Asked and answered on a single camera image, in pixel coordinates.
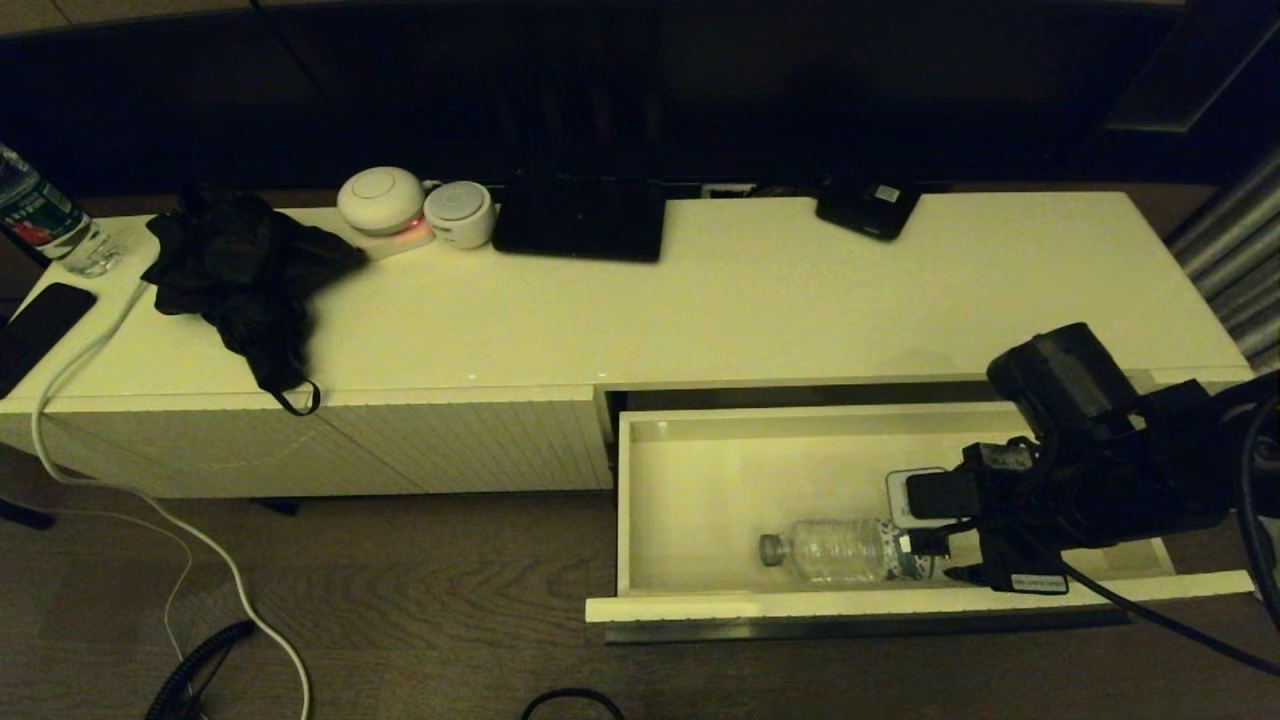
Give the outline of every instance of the bottle cap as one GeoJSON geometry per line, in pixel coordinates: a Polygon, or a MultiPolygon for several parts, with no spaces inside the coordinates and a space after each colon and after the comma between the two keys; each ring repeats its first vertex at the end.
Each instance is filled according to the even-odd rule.
{"type": "Polygon", "coordinates": [[[787,544],[781,536],[760,536],[760,562],[765,568],[777,568],[787,556],[787,544]]]}

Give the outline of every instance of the black cable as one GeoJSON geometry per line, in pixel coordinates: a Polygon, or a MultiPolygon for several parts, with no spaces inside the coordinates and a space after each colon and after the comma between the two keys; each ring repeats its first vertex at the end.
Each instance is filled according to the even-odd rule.
{"type": "Polygon", "coordinates": [[[520,720],[529,720],[530,717],[534,716],[534,710],[536,710],[539,705],[562,697],[581,697],[585,700],[594,701],[602,705],[605,710],[608,710],[609,715],[613,716],[613,720],[626,720],[625,717],[622,717],[622,711],[618,710],[617,705],[613,705],[613,701],[609,700],[608,696],[600,692],[595,692],[590,688],[557,688],[554,691],[545,692],[535,697],[534,701],[530,702],[527,707],[525,707],[525,712],[521,714],[520,720]]]}
{"type": "Polygon", "coordinates": [[[1116,606],[1119,606],[1119,607],[1121,607],[1121,609],[1124,609],[1124,610],[1126,610],[1129,612],[1133,612],[1134,615],[1142,618],[1143,620],[1147,620],[1148,623],[1153,623],[1156,625],[1160,625],[1161,628],[1165,628],[1166,630],[1172,630],[1174,633],[1178,633],[1179,635],[1183,635],[1184,638],[1187,638],[1189,641],[1198,642],[1199,644],[1202,644],[1202,646],[1212,650],[1213,652],[1219,652],[1221,655],[1225,655],[1225,656],[1230,657],[1231,660],[1235,660],[1236,662],[1242,662],[1244,665],[1248,665],[1249,667],[1253,667],[1254,670],[1266,673],[1267,675],[1275,675],[1276,678],[1280,678],[1280,665],[1276,665],[1275,662],[1271,662],[1270,660],[1263,660],[1262,657],[1258,657],[1257,655],[1253,655],[1251,652],[1245,652],[1245,651],[1235,647],[1234,644],[1222,642],[1222,641],[1215,638],[1213,635],[1202,633],[1202,632],[1197,630],[1196,628],[1192,628],[1190,625],[1184,625],[1184,624],[1179,623],[1178,620],[1174,620],[1172,618],[1169,618],[1167,615],[1162,615],[1160,612],[1156,612],[1155,610],[1152,610],[1149,607],[1139,605],[1138,602],[1134,602],[1134,601],[1132,601],[1132,600],[1129,600],[1129,598],[1126,598],[1126,597],[1124,597],[1121,594],[1117,594],[1117,593],[1107,589],[1101,583],[1093,580],[1092,578],[1089,578],[1084,573],[1080,573],[1079,570],[1076,570],[1075,568],[1073,568],[1065,560],[1062,560],[1061,557],[1059,557],[1059,555],[1056,552],[1052,552],[1047,547],[1044,547],[1043,544],[1041,544],[1041,542],[1038,539],[1036,539],[1036,537],[1029,530],[1027,530],[1027,528],[1023,528],[1020,525],[1015,525],[1015,527],[1018,528],[1018,532],[1021,533],[1023,538],[1028,542],[1028,544],[1030,544],[1030,547],[1033,547],[1036,550],[1036,552],[1039,552],[1044,557],[1044,560],[1052,562],[1055,566],[1057,566],[1059,570],[1061,570],[1064,574],[1069,575],[1073,580],[1075,580],[1075,582],[1080,583],[1082,585],[1089,588],[1091,591],[1093,591],[1098,596],[1101,596],[1101,597],[1111,601],[1116,606]]]}
{"type": "Polygon", "coordinates": [[[183,689],[191,683],[196,673],[214,657],[214,653],[250,637],[256,628],[257,625],[252,620],[243,620],[223,628],[200,643],[196,650],[191,651],[178,664],[178,667],[169,675],[164,684],[160,685],[160,692],[156,693],[156,698],[151,701],[151,707],[147,708],[146,720],[168,720],[173,717],[175,708],[186,705],[183,702],[183,689]]]}
{"type": "Polygon", "coordinates": [[[223,664],[227,662],[227,656],[229,656],[232,653],[232,648],[233,647],[236,647],[236,646],[234,644],[228,644],[225,648],[223,648],[223,653],[220,656],[218,656],[218,662],[215,662],[214,666],[212,666],[212,669],[209,670],[209,673],[205,674],[205,680],[202,683],[200,683],[200,689],[196,691],[196,692],[193,692],[193,693],[191,693],[191,706],[192,707],[195,707],[196,705],[200,703],[200,698],[205,697],[205,691],[209,689],[209,684],[212,683],[214,678],[218,676],[218,671],[223,669],[223,664]]]}
{"type": "Polygon", "coordinates": [[[941,528],[933,528],[933,532],[940,536],[959,536],[960,533],[968,533],[969,530],[978,527],[977,520],[960,520],[959,523],[951,523],[950,525],[942,525],[941,528]]]}
{"type": "Polygon", "coordinates": [[[1240,469],[1236,475],[1236,520],[1240,523],[1240,537],[1244,538],[1244,550],[1249,556],[1249,569],[1253,575],[1253,584],[1258,587],[1262,602],[1267,607],[1271,623],[1280,630],[1280,588],[1276,587],[1275,568],[1272,568],[1271,553],[1263,547],[1263,538],[1267,542],[1271,537],[1258,525],[1258,510],[1253,501],[1253,452],[1258,443],[1258,434],[1267,416],[1275,413],[1276,391],[1272,389],[1253,411],[1249,429],[1244,433],[1244,443],[1240,448],[1240,469]]]}

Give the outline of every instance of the curtain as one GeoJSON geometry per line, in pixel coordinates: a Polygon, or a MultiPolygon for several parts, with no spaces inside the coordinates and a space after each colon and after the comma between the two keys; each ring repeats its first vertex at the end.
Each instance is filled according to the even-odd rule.
{"type": "Polygon", "coordinates": [[[1280,146],[1169,246],[1253,369],[1280,366],[1280,146]]]}

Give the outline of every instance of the plastic water bottle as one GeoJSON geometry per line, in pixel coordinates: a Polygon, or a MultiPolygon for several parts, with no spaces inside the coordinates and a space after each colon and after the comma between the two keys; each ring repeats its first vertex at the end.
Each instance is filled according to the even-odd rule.
{"type": "Polygon", "coordinates": [[[68,270],[96,278],[124,254],[93,218],[0,145],[0,223],[68,270]]]}
{"type": "Polygon", "coordinates": [[[760,536],[760,562],[785,566],[818,584],[931,577],[928,559],[902,551],[899,538],[904,534],[891,520],[799,520],[783,534],[760,536]]]}

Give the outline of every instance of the cabinet door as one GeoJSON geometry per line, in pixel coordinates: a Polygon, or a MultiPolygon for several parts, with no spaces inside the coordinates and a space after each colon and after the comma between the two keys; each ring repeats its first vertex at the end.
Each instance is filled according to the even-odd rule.
{"type": "MultiPolygon", "coordinates": [[[[46,416],[42,428],[49,454],[60,468],[90,478],[127,484],[152,495],[172,495],[173,488],[193,483],[178,468],[143,457],[58,418],[46,416]]],[[[31,442],[31,416],[0,415],[0,442],[35,455],[36,448],[31,442]]]]}
{"type": "Polygon", "coordinates": [[[320,414],[407,478],[413,492],[612,487],[590,387],[411,393],[320,414]]]}
{"type": "MultiPolygon", "coordinates": [[[[399,473],[319,416],[270,410],[63,413],[60,424],[169,469],[165,497],[273,497],[415,492],[399,473]]],[[[124,468],[102,479],[131,482],[124,468]]]]}

